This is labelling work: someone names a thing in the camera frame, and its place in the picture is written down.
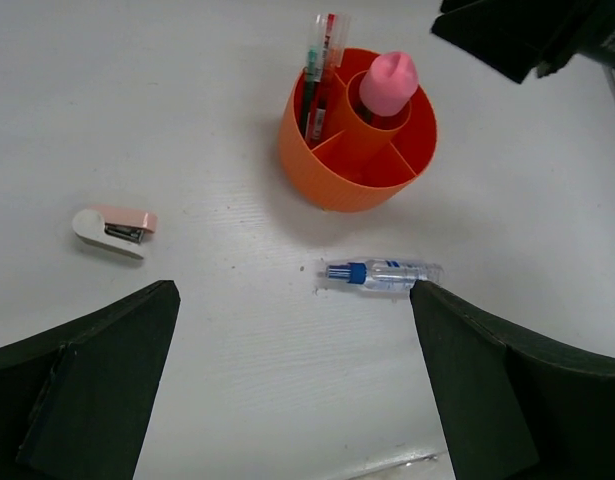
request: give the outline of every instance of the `transparent tube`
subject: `transparent tube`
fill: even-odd
[[[381,292],[406,292],[418,280],[441,283],[443,269],[435,263],[414,260],[369,259],[343,265],[329,265],[325,276],[360,288]]]

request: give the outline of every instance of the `pen holder compartment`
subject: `pen holder compartment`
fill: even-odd
[[[365,123],[353,109],[364,72],[378,56],[349,48],[337,69],[325,118],[324,141],[313,149],[298,128],[304,78],[287,102],[278,147],[293,185],[327,210],[358,212],[385,202],[430,163],[436,147],[436,120],[422,88],[388,129]]]

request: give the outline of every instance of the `pink cap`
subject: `pink cap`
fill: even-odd
[[[418,73],[405,52],[383,53],[360,82],[360,100],[370,112],[392,117],[418,89]]]

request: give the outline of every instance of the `stapler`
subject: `stapler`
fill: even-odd
[[[87,244],[143,259],[143,237],[154,233],[157,223],[158,217],[144,210],[95,205],[78,212],[71,225]]]

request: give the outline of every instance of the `white table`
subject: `white table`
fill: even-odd
[[[458,295],[615,356],[602,69],[514,85],[428,34],[438,4],[0,0],[0,346],[174,279],[137,479],[342,479],[445,450],[409,302],[317,290],[321,259],[437,261]],[[363,214],[306,203],[275,151],[332,8],[351,45],[411,53],[439,123],[427,173]],[[142,265],[75,239],[99,202],[159,214]]]

